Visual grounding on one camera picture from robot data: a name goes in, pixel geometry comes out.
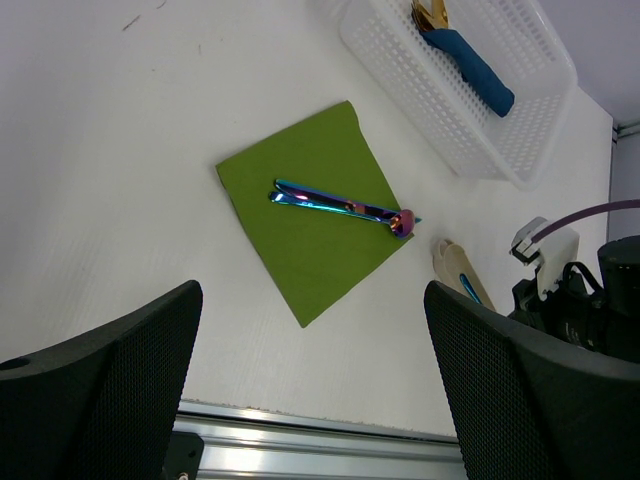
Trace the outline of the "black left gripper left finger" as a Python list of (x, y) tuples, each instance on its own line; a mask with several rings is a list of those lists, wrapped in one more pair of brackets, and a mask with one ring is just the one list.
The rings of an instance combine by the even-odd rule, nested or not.
[(189, 280), (1, 364), (4, 479), (158, 479), (203, 306)]

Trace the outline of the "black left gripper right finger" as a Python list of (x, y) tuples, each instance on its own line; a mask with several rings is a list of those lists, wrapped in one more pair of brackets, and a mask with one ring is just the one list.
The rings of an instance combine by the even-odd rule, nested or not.
[(639, 366), (489, 310), (439, 281), (426, 321), (470, 479), (636, 479)]

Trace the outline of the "green paper napkin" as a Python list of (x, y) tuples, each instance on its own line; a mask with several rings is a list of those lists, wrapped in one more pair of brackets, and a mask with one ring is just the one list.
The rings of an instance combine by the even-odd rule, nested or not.
[(308, 326), (400, 249), (388, 227), (366, 220), (278, 206), (278, 180), (398, 211), (396, 199), (343, 101), (215, 167), (239, 221), (302, 327)]

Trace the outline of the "iridescent blue fork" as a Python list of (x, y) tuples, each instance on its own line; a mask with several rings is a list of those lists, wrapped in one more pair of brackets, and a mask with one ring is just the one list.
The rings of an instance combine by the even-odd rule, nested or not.
[(482, 305), (483, 302), (479, 297), (479, 295), (477, 294), (477, 292), (475, 291), (475, 289), (473, 288), (473, 285), (471, 284), (469, 278), (465, 274), (461, 273), (459, 275), (459, 279), (460, 279), (461, 285), (463, 286), (465, 291), (468, 293), (470, 298), (473, 299), (476, 303)]

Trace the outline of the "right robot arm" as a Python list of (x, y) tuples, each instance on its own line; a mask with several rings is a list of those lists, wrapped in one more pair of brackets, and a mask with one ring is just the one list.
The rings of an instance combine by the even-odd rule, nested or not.
[(539, 277), (512, 288), (512, 320), (580, 348), (639, 361), (639, 237), (610, 241), (597, 252), (598, 281), (579, 261), (566, 264), (556, 290), (538, 294)]

